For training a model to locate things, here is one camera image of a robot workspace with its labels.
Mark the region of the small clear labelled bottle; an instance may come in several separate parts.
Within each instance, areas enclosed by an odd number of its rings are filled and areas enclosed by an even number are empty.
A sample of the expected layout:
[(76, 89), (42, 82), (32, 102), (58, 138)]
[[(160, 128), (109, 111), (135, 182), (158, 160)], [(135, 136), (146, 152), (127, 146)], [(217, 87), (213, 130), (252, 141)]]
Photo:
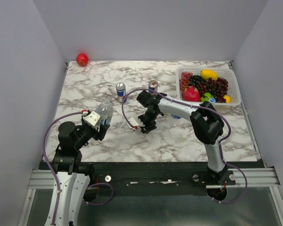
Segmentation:
[(102, 103), (97, 106), (96, 113), (100, 115), (100, 124), (109, 125), (113, 116), (113, 106), (110, 99), (105, 98)]

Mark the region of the blue label plastic bottle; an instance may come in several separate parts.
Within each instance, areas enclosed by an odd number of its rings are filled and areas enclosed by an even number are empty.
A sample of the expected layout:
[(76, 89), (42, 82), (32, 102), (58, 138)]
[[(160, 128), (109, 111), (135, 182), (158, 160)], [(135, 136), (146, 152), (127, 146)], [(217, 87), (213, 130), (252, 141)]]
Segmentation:
[(170, 114), (170, 116), (171, 116), (172, 119), (176, 119), (176, 120), (181, 119), (180, 116), (177, 116), (177, 115), (174, 115), (174, 114)]

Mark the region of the blue bottle cap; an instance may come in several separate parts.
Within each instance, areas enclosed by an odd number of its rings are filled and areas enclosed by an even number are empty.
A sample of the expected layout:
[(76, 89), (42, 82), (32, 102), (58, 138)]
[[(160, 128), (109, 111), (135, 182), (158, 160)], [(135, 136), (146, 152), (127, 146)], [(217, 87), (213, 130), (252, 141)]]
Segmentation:
[(214, 104), (214, 103), (216, 102), (216, 100), (215, 100), (214, 98), (210, 98), (210, 99), (209, 99), (209, 102), (210, 102), (211, 104)]

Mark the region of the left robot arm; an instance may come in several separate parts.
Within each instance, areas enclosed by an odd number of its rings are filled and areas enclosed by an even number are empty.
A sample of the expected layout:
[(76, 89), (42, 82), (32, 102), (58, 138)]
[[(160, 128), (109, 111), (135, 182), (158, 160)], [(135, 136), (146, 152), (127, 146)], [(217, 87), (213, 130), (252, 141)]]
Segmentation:
[(71, 121), (60, 124), (59, 145), (52, 162), (47, 162), (54, 176), (54, 184), (45, 225), (76, 226), (87, 188), (112, 187), (96, 179), (93, 166), (81, 165), (80, 151), (90, 139), (102, 141), (108, 128), (109, 125), (100, 125), (99, 129), (95, 129), (85, 120), (82, 120), (81, 125), (75, 125)]

